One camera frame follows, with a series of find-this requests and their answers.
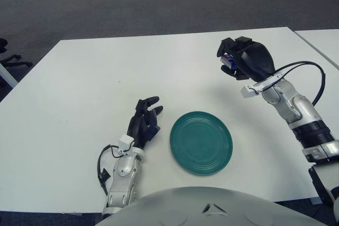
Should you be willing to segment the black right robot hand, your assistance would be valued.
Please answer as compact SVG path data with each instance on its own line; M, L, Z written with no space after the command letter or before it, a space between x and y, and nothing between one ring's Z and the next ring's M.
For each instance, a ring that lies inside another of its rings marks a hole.
M217 57L222 62L221 70L236 80L252 79L258 83L275 73L268 49L251 38L223 39Z

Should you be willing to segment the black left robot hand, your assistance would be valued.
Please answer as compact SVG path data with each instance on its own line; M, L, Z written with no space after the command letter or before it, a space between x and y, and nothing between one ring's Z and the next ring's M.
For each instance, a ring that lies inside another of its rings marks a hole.
M148 108L159 101L158 96L139 100L135 114L131 118L127 135L134 140L134 147L144 149L146 143L154 138L160 127L157 123L157 116L162 112L163 106L157 106L151 110Z

